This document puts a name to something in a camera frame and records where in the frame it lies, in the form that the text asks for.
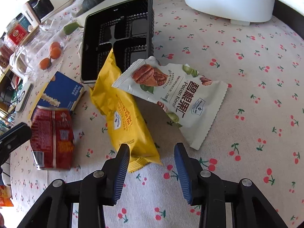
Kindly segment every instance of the cable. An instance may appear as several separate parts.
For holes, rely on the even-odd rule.
[[[7,114],[9,114],[9,115],[12,115],[15,111],[15,108],[16,108],[16,106],[15,105],[13,105],[13,103],[15,103],[15,102],[18,102],[18,96],[17,96],[17,88],[18,88],[18,85],[17,85],[17,87],[15,86],[15,84],[14,84],[14,82],[12,81],[12,79],[7,75],[7,74],[5,74],[3,71],[2,71],[2,68],[0,68],[0,70],[1,70],[1,72],[2,72],[2,74],[4,74],[10,81],[11,81],[11,83],[12,83],[12,85],[13,85],[13,87],[14,87],[14,90],[15,90],[15,92],[16,92],[16,101],[13,101],[13,102],[11,102],[9,105],[8,105],[8,107],[7,107]],[[9,113],[9,108],[10,108],[10,106],[14,106],[14,109],[13,109],[13,111],[11,112],[11,113]]]

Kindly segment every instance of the red package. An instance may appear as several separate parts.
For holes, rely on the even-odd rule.
[[[38,170],[71,168],[74,135],[68,109],[37,106],[31,130],[30,144]]]

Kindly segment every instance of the blue box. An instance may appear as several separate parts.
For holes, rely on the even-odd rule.
[[[57,71],[47,85],[37,105],[68,108],[74,111],[83,92],[83,85]]]

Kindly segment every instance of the metal screw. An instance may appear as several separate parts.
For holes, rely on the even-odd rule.
[[[208,170],[202,170],[201,171],[201,176],[202,177],[210,177],[211,176],[211,172]]]
[[[53,182],[53,186],[54,187],[60,187],[62,185],[62,181],[61,180],[59,180],[59,179],[57,179],[57,180],[55,180],[54,182]]]
[[[102,177],[105,173],[102,170],[97,170],[93,173],[94,177]]]
[[[246,187],[250,187],[252,185],[252,181],[250,181],[249,179],[245,178],[242,180],[242,184]]]

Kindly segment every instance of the logo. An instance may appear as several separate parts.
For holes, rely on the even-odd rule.
[[[18,31],[18,30],[13,31],[13,36],[14,36],[14,37],[17,37],[18,34],[19,34],[19,31]]]
[[[203,112],[204,104],[205,104],[205,100],[199,98],[192,106],[191,113],[200,116]]]
[[[121,116],[117,111],[115,111],[115,113],[114,113],[114,129],[118,129],[120,127],[121,127]]]
[[[26,10],[25,13],[27,14],[27,16],[29,17],[29,19],[31,20],[31,22],[33,22],[33,18],[31,17],[31,15],[28,13],[28,11]]]

